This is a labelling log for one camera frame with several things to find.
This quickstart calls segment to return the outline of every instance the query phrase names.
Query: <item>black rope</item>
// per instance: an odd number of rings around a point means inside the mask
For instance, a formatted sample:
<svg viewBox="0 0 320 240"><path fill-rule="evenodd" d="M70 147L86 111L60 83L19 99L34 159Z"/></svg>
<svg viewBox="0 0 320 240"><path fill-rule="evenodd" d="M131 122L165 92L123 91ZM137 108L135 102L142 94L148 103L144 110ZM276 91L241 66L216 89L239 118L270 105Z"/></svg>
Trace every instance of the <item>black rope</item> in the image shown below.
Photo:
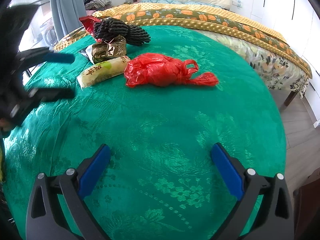
<svg viewBox="0 0 320 240"><path fill-rule="evenodd" d="M123 36L130 45L140 46L151 41L150 35L141 27L127 25L123 21L107 18L94 24L93 37L110 42L116 36Z"/></svg>

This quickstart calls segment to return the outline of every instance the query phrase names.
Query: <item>knotted plastic bag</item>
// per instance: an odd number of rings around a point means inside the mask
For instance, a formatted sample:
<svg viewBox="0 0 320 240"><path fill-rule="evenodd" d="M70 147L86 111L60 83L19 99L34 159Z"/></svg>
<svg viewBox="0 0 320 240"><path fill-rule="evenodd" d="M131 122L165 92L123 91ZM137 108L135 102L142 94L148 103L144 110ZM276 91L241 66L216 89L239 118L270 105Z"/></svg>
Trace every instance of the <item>knotted plastic bag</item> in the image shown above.
<svg viewBox="0 0 320 240"><path fill-rule="evenodd" d="M190 79L198 70L197 62L192 59L182 62L180 59L162 54L145 53L129 61L124 70L124 76L127 79L126 85L131 88L143 84L165 87L170 84L215 86L219 83L217 77L211 72Z"/></svg>

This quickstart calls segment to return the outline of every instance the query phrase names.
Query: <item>gold food package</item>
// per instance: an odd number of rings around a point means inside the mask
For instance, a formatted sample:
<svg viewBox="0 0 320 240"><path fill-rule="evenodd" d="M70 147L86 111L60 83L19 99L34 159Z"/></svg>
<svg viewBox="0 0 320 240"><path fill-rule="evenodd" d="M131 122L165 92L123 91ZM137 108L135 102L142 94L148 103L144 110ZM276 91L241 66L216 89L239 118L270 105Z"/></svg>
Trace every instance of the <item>gold food package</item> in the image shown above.
<svg viewBox="0 0 320 240"><path fill-rule="evenodd" d="M93 64L103 62L109 59L127 55L126 40L121 35L115 37L112 41L104 41L90 45L86 50L90 61Z"/></svg>
<svg viewBox="0 0 320 240"><path fill-rule="evenodd" d="M108 78L120 75L124 72L127 63L130 61L128 56L117 57L108 61L93 65L77 77L81 89L90 87Z"/></svg>

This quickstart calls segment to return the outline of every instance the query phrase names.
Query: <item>wooden bed leg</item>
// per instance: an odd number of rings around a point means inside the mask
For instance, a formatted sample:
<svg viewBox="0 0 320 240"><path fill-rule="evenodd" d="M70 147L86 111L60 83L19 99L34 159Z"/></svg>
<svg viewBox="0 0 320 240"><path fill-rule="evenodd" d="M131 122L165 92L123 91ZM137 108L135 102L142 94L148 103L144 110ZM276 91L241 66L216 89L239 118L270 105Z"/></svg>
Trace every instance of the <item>wooden bed leg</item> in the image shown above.
<svg viewBox="0 0 320 240"><path fill-rule="evenodd" d="M291 91L290 94L288 95L288 97L286 98L286 100L284 101L284 105L288 106L291 101L295 98L295 96L298 94L299 90L297 91Z"/></svg>

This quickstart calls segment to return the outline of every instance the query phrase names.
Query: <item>blue curtain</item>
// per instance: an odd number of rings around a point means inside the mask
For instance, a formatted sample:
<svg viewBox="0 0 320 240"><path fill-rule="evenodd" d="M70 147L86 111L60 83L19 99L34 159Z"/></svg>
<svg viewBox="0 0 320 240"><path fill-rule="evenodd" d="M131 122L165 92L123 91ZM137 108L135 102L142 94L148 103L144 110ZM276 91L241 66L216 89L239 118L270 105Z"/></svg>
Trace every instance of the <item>blue curtain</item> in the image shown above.
<svg viewBox="0 0 320 240"><path fill-rule="evenodd" d="M86 16L84 0L50 0L50 5L58 40L82 26L79 17Z"/></svg>

